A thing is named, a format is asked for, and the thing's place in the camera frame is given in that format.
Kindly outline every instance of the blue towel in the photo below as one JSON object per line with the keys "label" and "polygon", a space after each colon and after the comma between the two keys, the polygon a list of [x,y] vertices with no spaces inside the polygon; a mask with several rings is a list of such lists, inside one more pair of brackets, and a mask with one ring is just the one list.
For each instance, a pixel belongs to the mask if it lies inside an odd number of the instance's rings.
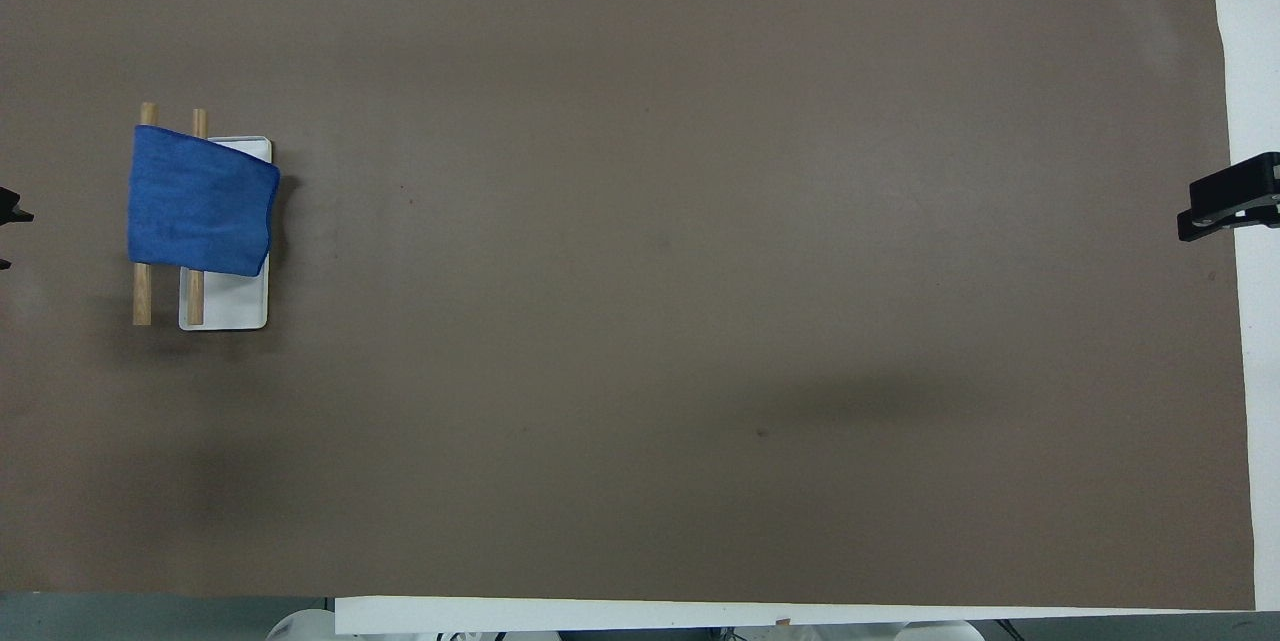
{"label": "blue towel", "polygon": [[257,276],[279,168],[196,136],[133,129],[129,258]]}

